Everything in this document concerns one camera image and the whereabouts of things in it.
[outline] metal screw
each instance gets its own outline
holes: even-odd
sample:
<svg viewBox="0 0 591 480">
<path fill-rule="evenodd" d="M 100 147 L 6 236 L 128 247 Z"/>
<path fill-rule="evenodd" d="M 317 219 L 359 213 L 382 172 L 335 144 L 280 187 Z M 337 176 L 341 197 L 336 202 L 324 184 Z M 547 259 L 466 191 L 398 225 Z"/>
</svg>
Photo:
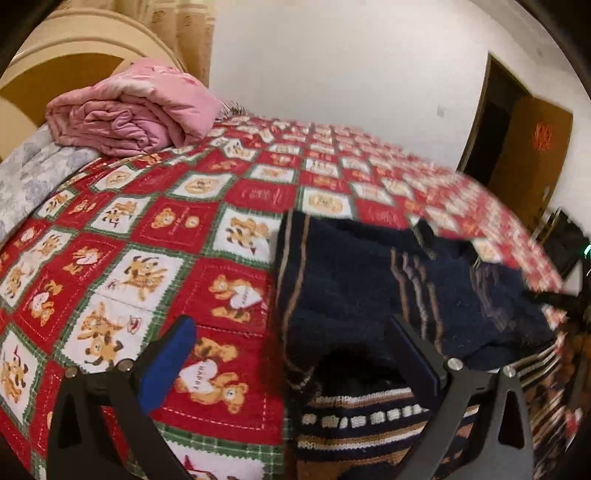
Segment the metal screw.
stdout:
<svg viewBox="0 0 591 480">
<path fill-rule="evenodd" d="M 121 372 L 129 372 L 134 367 L 134 361 L 131 358 L 124 358 L 117 364 L 117 369 Z"/>
<path fill-rule="evenodd" d="M 459 358 L 450 358 L 447 361 L 447 366 L 450 370 L 459 372 L 462 368 L 464 368 L 464 362 L 462 362 Z"/>
<path fill-rule="evenodd" d="M 503 373 L 509 378 L 513 378 L 517 374 L 517 372 L 515 372 L 515 368 L 510 365 L 503 367 Z"/>
<path fill-rule="evenodd" d="M 68 367 L 66 368 L 66 378 L 74 378 L 78 374 L 77 367 Z"/>
</svg>

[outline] red patterned bedspread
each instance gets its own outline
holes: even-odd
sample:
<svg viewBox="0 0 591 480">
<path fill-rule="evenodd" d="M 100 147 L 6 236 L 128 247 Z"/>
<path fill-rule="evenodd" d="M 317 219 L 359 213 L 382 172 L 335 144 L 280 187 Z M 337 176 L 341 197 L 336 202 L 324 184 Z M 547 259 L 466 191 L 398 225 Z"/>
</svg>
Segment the red patterned bedspread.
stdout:
<svg viewBox="0 0 591 480">
<path fill-rule="evenodd" d="M 0 253 L 0 432 L 37 478 L 65 367 L 135 358 L 180 313 L 200 341 L 153 415 L 162 435 L 190 471 L 282 472 L 269 269 L 293 207 L 394 228 L 424 216 L 440 235 L 475 239 L 484 259 L 520 266 L 533 287 L 561 283 L 484 188 L 354 128 L 236 117 L 195 147 L 98 159 Z"/>
</svg>

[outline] folded pink quilt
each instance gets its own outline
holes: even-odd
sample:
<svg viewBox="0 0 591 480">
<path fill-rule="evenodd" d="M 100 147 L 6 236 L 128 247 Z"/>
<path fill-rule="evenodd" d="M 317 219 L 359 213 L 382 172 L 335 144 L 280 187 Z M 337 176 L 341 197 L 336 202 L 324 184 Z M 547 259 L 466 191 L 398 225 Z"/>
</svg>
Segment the folded pink quilt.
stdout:
<svg viewBox="0 0 591 480">
<path fill-rule="evenodd" d="M 198 143 L 212 129 L 221 103 L 189 75 L 153 59 L 47 104 L 60 145 L 92 147 L 129 157 Z"/>
</svg>

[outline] teddy bear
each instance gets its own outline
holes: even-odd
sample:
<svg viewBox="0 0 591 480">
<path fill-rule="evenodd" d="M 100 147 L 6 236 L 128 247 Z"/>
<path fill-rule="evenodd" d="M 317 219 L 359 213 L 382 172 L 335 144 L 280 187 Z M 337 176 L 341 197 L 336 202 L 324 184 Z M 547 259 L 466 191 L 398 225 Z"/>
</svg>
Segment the teddy bear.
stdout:
<svg viewBox="0 0 591 480">
<path fill-rule="evenodd" d="M 192 401 L 202 405 L 214 405 L 223 401 L 228 412 L 240 412 L 244 404 L 248 385 L 237 383 L 238 375 L 233 372 L 218 374 L 217 364 L 211 359 L 199 361 L 183 368 L 175 380 L 174 389 L 189 393 Z"/>
</svg>

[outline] beige curtain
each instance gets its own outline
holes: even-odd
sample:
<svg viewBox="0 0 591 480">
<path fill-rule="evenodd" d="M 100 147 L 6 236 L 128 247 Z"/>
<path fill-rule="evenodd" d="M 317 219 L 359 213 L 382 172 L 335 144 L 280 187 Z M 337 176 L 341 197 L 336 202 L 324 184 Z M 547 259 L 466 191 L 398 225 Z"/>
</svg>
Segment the beige curtain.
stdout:
<svg viewBox="0 0 591 480">
<path fill-rule="evenodd" d="M 187 71 L 209 85 L 217 0 L 65 0 L 58 8 L 100 8 L 144 24 Z"/>
</svg>

